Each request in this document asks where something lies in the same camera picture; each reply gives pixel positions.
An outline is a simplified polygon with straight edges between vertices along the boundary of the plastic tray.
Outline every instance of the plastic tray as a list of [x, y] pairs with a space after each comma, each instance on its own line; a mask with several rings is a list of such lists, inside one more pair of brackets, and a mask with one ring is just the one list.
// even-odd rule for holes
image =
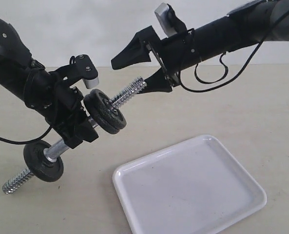
[[113, 182], [134, 234], [216, 234], [267, 202], [261, 186], [209, 135], [127, 163]]

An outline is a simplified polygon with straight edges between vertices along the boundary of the white wall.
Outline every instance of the white wall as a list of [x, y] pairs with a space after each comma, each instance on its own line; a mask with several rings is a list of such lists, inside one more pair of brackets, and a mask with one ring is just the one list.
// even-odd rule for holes
[[[189, 28], [197, 28], [247, 0], [168, 0]], [[11, 23], [34, 58], [56, 67], [71, 55], [89, 54], [96, 66], [111, 59], [134, 34], [152, 25], [164, 38], [154, 10], [162, 0], [0, 0], [0, 18]], [[243, 64], [253, 48], [228, 54], [228, 64]], [[289, 42], [267, 42], [252, 63], [289, 63]], [[204, 64], [218, 64], [218, 58]], [[155, 60], [144, 65], [157, 65]]]

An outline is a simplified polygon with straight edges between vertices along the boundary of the black weight plate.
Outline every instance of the black weight plate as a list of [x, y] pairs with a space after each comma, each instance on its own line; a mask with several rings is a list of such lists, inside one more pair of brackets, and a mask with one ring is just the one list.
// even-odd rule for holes
[[62, 159], [57, 158], [56, 162], [49, 162], [43, 150], [51, 145], [43, 140], [36, 143], [27, 144], [24, 147], [24, 160], [29, 170], [39, 179], [45, 182], [55, 182], [59, 180], [64, 172]]
[[127, 122], [125, 117], [119, 110], [111, 108], [110, 99], [105, 93], [99, 89], [94, 89], [90, 93], [90, 99], [105, 121], [120, 130], [126, 127]]
[[115, 135], [119, 133], [119, 129], [113, 127], [111, 124], [109, 124], [105, 119], [102, 118], [100, 113], [96, 110], [94, 105], [92, 104], [92, 100], [90, 98], [90, 95], [86, 95], [84, 98], [84, 105], [89, 112], [90, 116], [93, 118], [93, 120], [106, 132], [109, 134]]

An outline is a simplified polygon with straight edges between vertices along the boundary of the table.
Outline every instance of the table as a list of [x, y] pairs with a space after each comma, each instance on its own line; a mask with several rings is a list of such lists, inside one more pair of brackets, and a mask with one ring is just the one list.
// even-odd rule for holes
[[[120, 71], [99, 68], [98, 89], [110, 97], [137, 76], [158, 68]], [[230, 76], [239, 66], [230, 67]], [[221, 66], [201, 66], [207, 80], [221, 77]], [[189, 87], [193, 70], [182, 73]], [[84, 94], [89, 90], [79, 83]], [[64, 175], [55, 183], [37, 178], [13, 195], [1, 186], [25, 167], [23, 146], [0, 142], [0, 234], [130, 234], [112, 183], [120, 165], [201, 134], [217, 137], [265, 189], [264, 209], [222, 234], [289, 233], [289, 64], [250, 65], [234, 83], [203, 94], [177, 87], [170, 94], [138, 95], [121, 108], [128, 122], [118, 135], [98, 130], [100, 138], [62, 155]], [[47, 125], [42, 116], [0, 86], [0, 136], [28, 140]], [[59, 136], [45, 138], [53, 144]]]

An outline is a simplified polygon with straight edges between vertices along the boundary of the robotic arm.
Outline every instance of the robotic arm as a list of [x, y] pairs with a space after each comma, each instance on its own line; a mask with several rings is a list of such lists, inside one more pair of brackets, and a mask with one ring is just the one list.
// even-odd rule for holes
[[[217, 55], [261, 46], [264, 41], [289, 41], [289, 0], [254, 0], [198, 29], [187, 29], [169, 4], [161, 4], [155, 15], [168, 37], [160, 39], [152, 26], [137, 32], [112, 59], [112, 68], [149, 62], [150, 52], [161, 68], [146, 80], [137, 79], [113, 99], [93, 89], [99, 84], [98, 71], [87, 55], [72, 57], [69, 64], [47, 72], [12, 25], [0, 19], [0, 85], [44, 116], [50, 125], [44, 135], [32, 141], [14, 142], [0, 137], [7, 143], [25, 144], [24, 160], [28, 166], [4, 185], [6, 194], [13, 193], [32, 176], [46, 182], [58, 180], [63, 174], [59, 156], [84, 141], [95, 141], [97, 126], [117, 134], [126, 126], [119, 107], [132, 95], [169, 93], [182, 86], [182, 70]], [[77, 87], [71, 88], [80, 80], [93, 89], [85, 97]], [[62, 137], [53, 146], [41, 140], [51, 129]]]
[[143, 93], [171, 92], [180, 85], [178, 72], [217, 55], [264, 41], [289, 41], [289, 0], [254, 0], [198, 29], [187, 30], [169, 4], [155, 11], [165, 34], [160, 39], [150, 26], [137, 32], [127, 47], [112, 59], [112, 68], [151, 61], [161, 69], [146, 79]]

